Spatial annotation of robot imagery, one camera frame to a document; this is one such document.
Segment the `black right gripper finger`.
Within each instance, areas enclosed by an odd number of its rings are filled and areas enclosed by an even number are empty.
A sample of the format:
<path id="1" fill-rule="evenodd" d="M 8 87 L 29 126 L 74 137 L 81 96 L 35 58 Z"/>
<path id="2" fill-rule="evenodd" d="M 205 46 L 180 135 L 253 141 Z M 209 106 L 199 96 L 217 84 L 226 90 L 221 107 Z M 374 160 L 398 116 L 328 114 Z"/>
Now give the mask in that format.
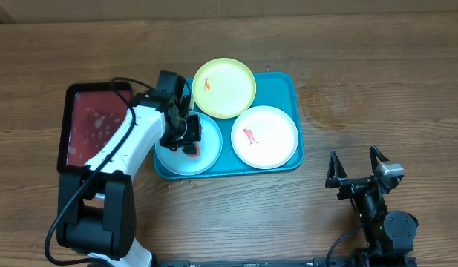
<path id="1" fill-rule="evenodd" d="M 375 145 L 370 146 L 369 152 L 372 171 L 377 169 L 380 162 L 388 161 L 388 158 Z"/>
<path id="2" fill-rule="evenodd" d="M 347 180 L 347 174 L 334 150 L 330 152 L 327 181 L 342 181 Z"/>

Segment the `light blue plate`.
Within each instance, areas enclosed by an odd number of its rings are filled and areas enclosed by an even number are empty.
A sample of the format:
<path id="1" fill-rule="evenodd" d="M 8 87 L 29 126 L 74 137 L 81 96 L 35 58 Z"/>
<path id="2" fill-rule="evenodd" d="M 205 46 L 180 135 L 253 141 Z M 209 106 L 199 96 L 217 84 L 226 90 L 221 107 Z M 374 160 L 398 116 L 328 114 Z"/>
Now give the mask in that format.
<path id="1" fill-rule="evenodd" d="M 190 111 L 189 115 L 198 115 L 203 127 L 202 139 L 199 142 L 200 156 L 187 156 L 182 152 L 182 148 L 171 151 L 156 144 L 154 167 L 156 172 L 166 179 L 202 174 L 217 162 L 221 154 L 222 134 L 215 121 L 201 112 Z"/>

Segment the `yellow plate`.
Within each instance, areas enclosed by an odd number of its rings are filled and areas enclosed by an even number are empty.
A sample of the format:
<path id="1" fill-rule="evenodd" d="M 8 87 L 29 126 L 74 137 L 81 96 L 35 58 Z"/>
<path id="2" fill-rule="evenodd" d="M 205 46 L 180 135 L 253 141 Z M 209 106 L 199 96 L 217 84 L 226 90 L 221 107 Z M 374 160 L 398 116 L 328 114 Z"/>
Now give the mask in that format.
<path id="1" fill-rule="evenodd" d="M 217 58 L 202 65 L 192 80 L 192 96 L 202 112 L 218 119 L 242 114 L 255 100 L 254 74 L 242 62 Z"/>

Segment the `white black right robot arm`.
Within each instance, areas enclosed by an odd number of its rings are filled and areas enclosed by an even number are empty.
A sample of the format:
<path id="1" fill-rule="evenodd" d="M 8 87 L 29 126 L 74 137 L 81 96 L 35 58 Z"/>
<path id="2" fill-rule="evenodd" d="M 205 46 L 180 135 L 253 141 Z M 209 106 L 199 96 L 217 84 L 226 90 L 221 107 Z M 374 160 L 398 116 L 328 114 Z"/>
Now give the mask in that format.
<path id="1" fill-rule="evenodd" d="M 350 179 L 335 151 L 331 151 L 325 186 L 337 188 L 339 200 L 351 201 L 371 253 L 405 255 L 413 250 L 418 220 L 404 211 L 389 211 L 384 200 L 384 195 L 402 181 L 405 170 L 400 163 L 387 159 L 376 146 L 371 146 L 369 152 L 371 174 Z"/>

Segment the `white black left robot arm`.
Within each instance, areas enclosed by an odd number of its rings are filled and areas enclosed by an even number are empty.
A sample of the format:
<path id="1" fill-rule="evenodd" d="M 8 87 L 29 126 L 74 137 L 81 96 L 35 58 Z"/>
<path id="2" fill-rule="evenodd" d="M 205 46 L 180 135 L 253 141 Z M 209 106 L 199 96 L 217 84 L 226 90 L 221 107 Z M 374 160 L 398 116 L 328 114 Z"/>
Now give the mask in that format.
<path id="1" fill-rule="evenodd" d="M 47 239 L 83 254 L 93 266 L 153 266 L 137 241 L 133 179 L 150 149 L 171 151 L 201 139 L 200 119 L 189 96 L 145 95 L 128 103 L 120 127 L 82 167 L 59 178 L 58 214 Z"/>

